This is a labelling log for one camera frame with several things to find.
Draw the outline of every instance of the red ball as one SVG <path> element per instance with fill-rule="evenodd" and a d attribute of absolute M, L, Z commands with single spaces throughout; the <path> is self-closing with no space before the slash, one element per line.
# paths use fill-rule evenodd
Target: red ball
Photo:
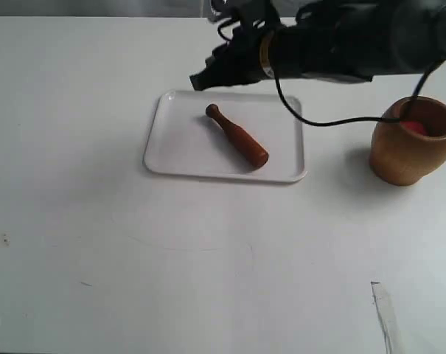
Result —
<path fill-rule="evenodd" d="M 403 127 L 407 128 L 410 131 L 413 131 L 415 133 L 421 134 L 421 135 L 429 135 L 428 131 L 426 130 L 425 126 L 420 122 L 401 122 Z"/>

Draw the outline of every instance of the wooden cup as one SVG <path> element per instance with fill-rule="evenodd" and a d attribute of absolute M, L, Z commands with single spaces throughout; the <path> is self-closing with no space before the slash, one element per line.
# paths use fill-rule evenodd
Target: wooden cup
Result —
<path fill-rule="evenodd" d="M 384 118 L 398 118 L 410 97 L 393 104 Z M 411 131 L 400 123 L 377 123 L 372 137 L 370 166 L 382 180 L 408 186 L 433 172 L 446 160 L 446 105 L 418 97 L 408 120 L 422 123 L 428 136 Z"/>

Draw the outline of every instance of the brown pestle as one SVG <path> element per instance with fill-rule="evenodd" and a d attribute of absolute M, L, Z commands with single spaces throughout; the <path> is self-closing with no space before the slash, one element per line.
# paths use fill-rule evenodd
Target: brown pestle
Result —
<path fill-rule="evenodd" d="M 206 115 L 223 129 L 229 142 L 255 168 L 261 168 L 268 161 L 268 152 L 239 125 L 234 124 L 220 112 L 217 105 L 206 107 Z"/>

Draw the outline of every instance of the white table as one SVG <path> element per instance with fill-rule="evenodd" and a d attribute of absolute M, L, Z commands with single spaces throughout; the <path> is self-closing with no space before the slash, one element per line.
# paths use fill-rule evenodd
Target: white table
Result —
<path fill-rule="evenodd" d="M 306 127 L 298 184 L 143 168 L 156 100 L 219 43 L 203 19 L 0 18 L 0 350 L 381 354 L 378 280 L 406 352 L 446 353 L 446 164 L 390 186 L 362 123 Z M 417 80 L 283 86 L 329 120 Z M 446 103 L 446 65 L 424 94 Z"/>

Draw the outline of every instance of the white tray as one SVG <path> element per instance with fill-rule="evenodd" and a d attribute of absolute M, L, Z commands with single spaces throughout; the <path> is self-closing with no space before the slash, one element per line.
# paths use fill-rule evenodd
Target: white tray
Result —
<path fill-rule="evenodd" d="M 287 99 L 301 113 L 300 102 Z M 205 115 L 210 103 L 269 152 L 264 167 L 254 170 L 229 144 Z M 275 95 L 169 91 L 158 103 L 144 163 L 170 175 L 295 182 L 305 175 L 302 124 Z"/>

